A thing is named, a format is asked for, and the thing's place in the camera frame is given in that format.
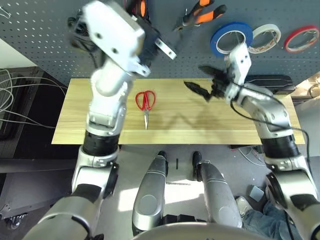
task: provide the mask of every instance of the scissor handle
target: scissor handle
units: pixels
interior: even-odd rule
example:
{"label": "scissor handle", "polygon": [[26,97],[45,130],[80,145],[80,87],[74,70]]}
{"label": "scissor handle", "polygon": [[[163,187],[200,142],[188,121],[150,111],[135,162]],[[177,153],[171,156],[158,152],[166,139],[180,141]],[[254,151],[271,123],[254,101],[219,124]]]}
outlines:
{"label": "scissor handle", "polygon": [[[153,102],[152,104],[150,105],[150,102],[149,102],[149,94],[153,95]],[[142,105],[139,104],[139,96],[143,96],[143,99],[142,99]],[[147,90],[147,91],[141,91],[141,92],[138,92],[136,95],[135,95],[135,103],[136,105],[138,106],[138,108],[142,111],[150,111],[153,106],[155,105],[156,103],[156,94],[151,91],[151,90]]]}

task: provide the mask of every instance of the gray floor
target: gray floor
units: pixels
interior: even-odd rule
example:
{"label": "gray floor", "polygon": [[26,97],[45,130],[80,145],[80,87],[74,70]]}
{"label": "gray floor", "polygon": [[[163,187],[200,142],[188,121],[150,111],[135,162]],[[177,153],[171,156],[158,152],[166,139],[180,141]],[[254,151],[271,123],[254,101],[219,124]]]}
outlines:
{"label": "gray floor", "polygon": [[[231,150],[226,145],[124,145],[117,161],[120,169],[115,193],[102,204],[96,234],[103,233],[105,239],[108,240],[132,238],[131,209],[138,187],[151,161],[160,150],[167,152],[169,161],[167,177],[169,184],[166,185],[165,190],[165,215],[187,214],[203,220],[208,217],[203,185],[201,182],[192,181],[191,162],[194,151],[200,151],[204,159],[210,160],[223,173],[235,196],[246,195],[250,185],[256,185],[261,189],[265,187],[264,179],[269,170],[253,165],[238,151]],[[300,147],[300,151],[305,152],[303,146]],[[248,157],[258,163],[253,155]],[[178,169],[176,169],[176,159],[178,159]],[[319,158],[314,159],[311,166],[315,183],[320,186]],[[256,203],[250,200],[250,203],[259,209],[263,201],[264,199]],[[7,230],[3,221],[0,221],[0,240],[22,239],[47,210],[48,208],[31,212],[27,221],[24,221],[21,227],[14,231]]]}

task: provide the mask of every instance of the wooden board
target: wooden board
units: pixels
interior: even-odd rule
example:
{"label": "wooden board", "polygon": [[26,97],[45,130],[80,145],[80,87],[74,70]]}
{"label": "wooden board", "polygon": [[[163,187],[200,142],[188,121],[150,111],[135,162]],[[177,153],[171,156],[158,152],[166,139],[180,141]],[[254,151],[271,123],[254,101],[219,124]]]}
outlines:
{"label": "wooden board", "polygon": [[[128,97],[127,115],[120,144],[260,144],[252,121],[237,115],[222,99],[207,103],[184,85],[185,79],[137,79]],[[208,79],[188,79],[211,89]],[[135,103],[138,92],[153,90],[156,103],[145,130],[144,114]],[[55,129],[53,144],[82,144],[92,93],[88,79],[71,79]],[[299,121],[291,97],[281,96],[291,124]],[[297,144],[303,144],[295,131]]]}

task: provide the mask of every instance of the gray pegboard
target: gray pegboard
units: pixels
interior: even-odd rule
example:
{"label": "gray pegboard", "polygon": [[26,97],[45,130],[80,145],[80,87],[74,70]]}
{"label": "gray pegboard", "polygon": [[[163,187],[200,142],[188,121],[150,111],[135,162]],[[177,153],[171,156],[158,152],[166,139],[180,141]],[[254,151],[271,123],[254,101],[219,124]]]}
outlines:
{"label": "gray pegboard", "polygon": [[[67,40],[67,18],[74,17],[88,0],[3,0],[1,5],[12,17],[0,16],[0,38],[36,63],[53,77],[68,85],[70,78],[88,78],[94,70],[86,52],[78,51]],[[149,0],[152,25],[165,42],[180,47],[172,29],[185,9],[197,0]],[[225,4],[227,12],[220,18],[192,29],[188,42],[175,60],[160,53],[152,64],[149,78],[206,78],[198,65],[224,67],[222,58],[210,50],[213,33],[222,25],[240,21],[253,29],[276,24],[281,30],[279,44],[265,53],[251,55],[250,74],[289,75],[295,84],[320,71],[320,41],[301,53],[283,49],[286,37],[306,25],[320,25],[319,0],[216,0],[210,7]]]}

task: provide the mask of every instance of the black cable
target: black cable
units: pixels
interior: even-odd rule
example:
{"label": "black cable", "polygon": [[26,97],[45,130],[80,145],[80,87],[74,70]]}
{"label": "black cable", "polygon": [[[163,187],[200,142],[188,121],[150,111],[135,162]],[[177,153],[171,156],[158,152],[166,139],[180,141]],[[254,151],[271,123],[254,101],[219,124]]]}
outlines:
{"label": "black cable", "polygon": [[[270,95],[265,94],[265,93],[263,93],[263,92],[259,92],[259,91],[250,89],[250,88],[245,87],[245,86],[241,86],[241,85],[239,85],[239,84],[237,84],[237,83],[235,83],[235,82],[233,82],[233,84],[235,84],[235,85],[237,85],[237,86],[239,86],[239,87],[241,87],[241,88],[248,89],[248,90],[251,90],[251,91],[253,91],[253,92],[256,92],[256,93],[265,95],[265,96],[269,97],[270,99],[275,100],[276,102],[280,103],[282,106],[284,106],[284,104],[283,104],[281,101],[279,101],[278,99],[276,99],[276,98],[273,97],[273,96],[270,96]],[[248,117],[248,116],[243,115],[242,113],[238,112],[238,111],[235,109],[234,104],[233,104],[232,101],[230,102],[230,107],[231,107],[231,109],[232,109],[235,113],[237,113],[238,115],[244,117],[245,119],[252,120],[252,121],[257,122],[257,123],[263,123],[263,124],[275,126],[275,127],[280,128],[280,129],[282,129],[282,130],[290,130],[290,129],[291,129],[291,130],[297,130],[297,131],[302,132],[302,133],[305,135],[305,138],[306,138],[306,143],[305,143],[305,144],[306,144],[306,162],[307,162],[307,165],[308,165],[308,167],[309,167],[311,176],[313,175],[313,174],[312,174],[312,170],[311,170],[311,163],[310,163],[310,137],[309,137],[309,134],[307,133],[307,131],[305,131],[305,130],[303,130],[303,129],[301,129],[301,128],[297,128],[297,127],[292,127],[292,126],[284,127],[284,126],[281,126],[281,125],[278,125],[278,124],[274,124],[274,123],[271,123],[271,122],[268,122],[268,121],[263,121],[263,120],[259,120],[259,119],[254,119],[254,118],[252,118],[252,117]]]}
{"label": "black cable", "polygon": [[295,240],[295,237],[292,233],[292,229],[291,229],[291,226],[290,226],[290,223],[289,223],[289,215],[286,211],[284,211],[284,214],[285,214],[285,221],[286,221],[286,225],[288,227],[288,231],[289,231],[289,235],[290,235],[290,238],[291,240]]}
{"label": "black cable", "polygon": [[96,62],[96,59],[94,57],[94,55],[92,54],[92,52],[90,51],[90,49],[82,42],[82,41],[79,41],[79,43],[82,45],[82,47],[89,53],[90,57],[92,58],[92,62],[93,62],[93,65],[94,65],[94,68],[97,69],[98,68],[98,64]]}

